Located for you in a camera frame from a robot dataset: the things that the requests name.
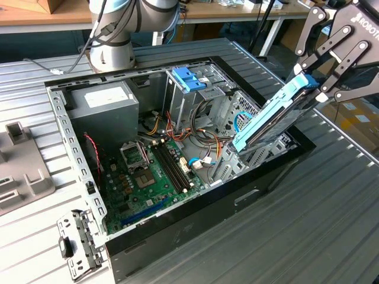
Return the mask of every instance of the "gray robot arm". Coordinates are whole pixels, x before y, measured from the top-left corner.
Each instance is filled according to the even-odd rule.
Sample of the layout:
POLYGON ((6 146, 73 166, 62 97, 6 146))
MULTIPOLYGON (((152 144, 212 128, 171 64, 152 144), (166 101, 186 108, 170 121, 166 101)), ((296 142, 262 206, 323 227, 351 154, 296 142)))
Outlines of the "gray robot arm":
MULTIPOLYGON (((89 3, 94 24, 101 2, 89 3)), ((178 0, 108 0, 91 45, 92 65, 104 72, 133 67, 130 33, 173 30, 178 19, 178 0)))

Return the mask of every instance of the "aluminum extrusion table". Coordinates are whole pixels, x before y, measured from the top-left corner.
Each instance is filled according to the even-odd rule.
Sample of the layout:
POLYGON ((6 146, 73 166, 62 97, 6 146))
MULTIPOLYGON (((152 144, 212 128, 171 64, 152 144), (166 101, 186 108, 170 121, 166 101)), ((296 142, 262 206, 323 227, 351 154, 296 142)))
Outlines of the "aluminum extrusion table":
MULTIPOLYGON (((281 82, 225 39, 136 49, 142 66, 221 56, 266 97, 281 82)), ((39 60, 66 69, 76 56, 39 60)), ((91 74, 83 58, 72 75, 91 74)), ((0 283, 70 283, 56 220, 83 206, 43 87, 53 75, 27 62, 0 64, 0 131, 31 129, 57 186, 0 217, 0 283)), ((379 274, 379 168, 318 112, 298 128, 317 145, 273 192, 137 272, 127 283, 371 283, 379 274)), ((112 283, 107 263, 81 283, 112 283)))

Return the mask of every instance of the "blue plastic bracket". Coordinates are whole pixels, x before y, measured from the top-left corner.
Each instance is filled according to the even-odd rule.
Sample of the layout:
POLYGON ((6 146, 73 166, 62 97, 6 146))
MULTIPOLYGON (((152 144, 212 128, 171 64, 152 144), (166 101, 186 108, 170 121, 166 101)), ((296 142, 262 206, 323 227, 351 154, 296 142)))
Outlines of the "blue plastic bracket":
POLYGON ((312 76, 302 73, 290 80, 272 97, 266 107, 236 134, 232 141, 236 150, 242 151, 250 137, 264 126, 273 115, 281 108, 288 108, 293 103, 292 98, 297 92, 303 89, 316 89, 318 85, 312 76))
POLYGON ((206 84, 201 83, 194 73, 192 73, 187 67, 174 68, 172 74, 187 90, 187 92, 193 92, 207 87, 206 84))

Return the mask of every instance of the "red wire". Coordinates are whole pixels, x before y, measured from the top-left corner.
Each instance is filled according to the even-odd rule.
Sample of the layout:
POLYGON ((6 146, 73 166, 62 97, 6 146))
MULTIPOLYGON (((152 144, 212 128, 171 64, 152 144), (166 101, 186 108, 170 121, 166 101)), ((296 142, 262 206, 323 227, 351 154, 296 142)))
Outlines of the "red wire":
POLYGON ((96 161, 97 161, 97 175, 98 175, 98 179, 100 183, 100 159, 99 159, 99 152, 97 150, 97 146, 95 144, 95 141, 89 135, 84 134, 84 137, 87 138, 91 142, 92 146, 95 149, 96 161))

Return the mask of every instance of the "green motherboard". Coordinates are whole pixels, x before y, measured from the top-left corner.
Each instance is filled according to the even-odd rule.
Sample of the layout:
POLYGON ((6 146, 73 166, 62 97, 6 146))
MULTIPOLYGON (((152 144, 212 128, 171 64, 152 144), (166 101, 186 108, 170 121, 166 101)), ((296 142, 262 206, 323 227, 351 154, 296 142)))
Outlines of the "green motherboard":
MULTIPOLYGON (((177 165, 180 166, 178 159, 182 154, 175 142, 169 140, 164 147, 175 155, 177 165)), ((100 193, 108 211, 105 222, 109 234, 198 194, 204 188, 193 172, 183 172, 192 187, 179 193, 165 172, 166 165, 160 164, 150 146, 145 149, 149 159, 148 168, 136 170, 133 174, 129 173, 121 154, 101 162, 104 172, 100 193)), ((138 162, 140 159, 142 157, 138 151, 132 151, 128 162, 138 162)))

